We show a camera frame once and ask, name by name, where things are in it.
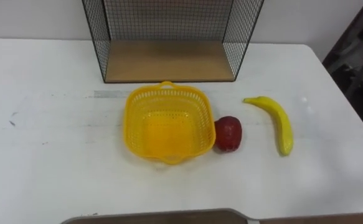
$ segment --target white table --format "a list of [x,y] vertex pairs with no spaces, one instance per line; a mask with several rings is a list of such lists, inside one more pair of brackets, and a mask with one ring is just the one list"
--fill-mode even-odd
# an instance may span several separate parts
[[[252,44],[235,83],[191,83],[215,118],[243,123],[241,148],[157,166],[128,152],[126,97],[104,84],[90,41],[0,39],[0,223],[232,208],[253,219],[363,212],[363,123],[313,51]],[[295,147],[276,152],[266,95],[290,116]]]

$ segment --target yellow banana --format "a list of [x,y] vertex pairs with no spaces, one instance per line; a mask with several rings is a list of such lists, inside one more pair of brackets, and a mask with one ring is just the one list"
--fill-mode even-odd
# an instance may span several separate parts
[[293,132],[284,109],[273,99],[266,96],[245,98],[244,103],[253,104],[267,111],[275,120],[278,138],[278,150],[283,156],[288,156],[293,148]]

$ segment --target wooden shelf board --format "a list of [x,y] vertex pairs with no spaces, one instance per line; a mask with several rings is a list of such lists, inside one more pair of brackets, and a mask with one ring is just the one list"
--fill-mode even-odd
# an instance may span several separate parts
[[107,83],[234,81],[219,41],[122,41],[111,43]]

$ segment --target black wire mesh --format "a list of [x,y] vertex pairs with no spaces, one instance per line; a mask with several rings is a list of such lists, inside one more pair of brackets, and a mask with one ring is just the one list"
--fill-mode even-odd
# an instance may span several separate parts
[[106,24],[104,3],[102,0],[82,0],[88,27],[92,35],[102,78],[105,80],[106,66],[110,52],[110,36]]
[[104,0],[114,40],[219,40],[233,0]]
[[223,46],[236,78],[264,0],[234,0]]
[[264,0],[82,0],[105,80],[110,40],[222,41],[236,78]]

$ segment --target plastic basket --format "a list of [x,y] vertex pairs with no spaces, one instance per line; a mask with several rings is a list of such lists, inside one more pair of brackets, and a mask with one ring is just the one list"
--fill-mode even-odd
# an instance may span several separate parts
[[167,164],[199,156],[215,141],[207,97],[196,88],[171,82],[133,91],[126,102],[123,127],[131,152]]

